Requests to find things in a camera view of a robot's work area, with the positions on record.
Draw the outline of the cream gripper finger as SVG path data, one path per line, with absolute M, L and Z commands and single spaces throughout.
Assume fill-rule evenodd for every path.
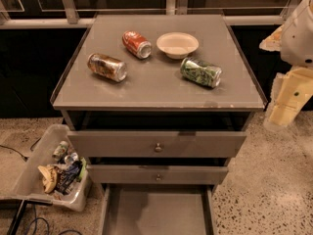
M 281 35 L 283 27 L 280 25 L 268 37 L 263 39 L 259 44 L 259 48 L 265 51 L 281 51 Z
M 313 69 L 292 66 L 286 74 L 277 73 L 263 125 L 271 131 L 288 127 L 313 96 Z

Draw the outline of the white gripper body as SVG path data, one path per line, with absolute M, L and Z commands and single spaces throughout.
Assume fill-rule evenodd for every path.
M 313 67 L 313 0 L 302 0 L 283 25 L 281 58 L 300 67 Z

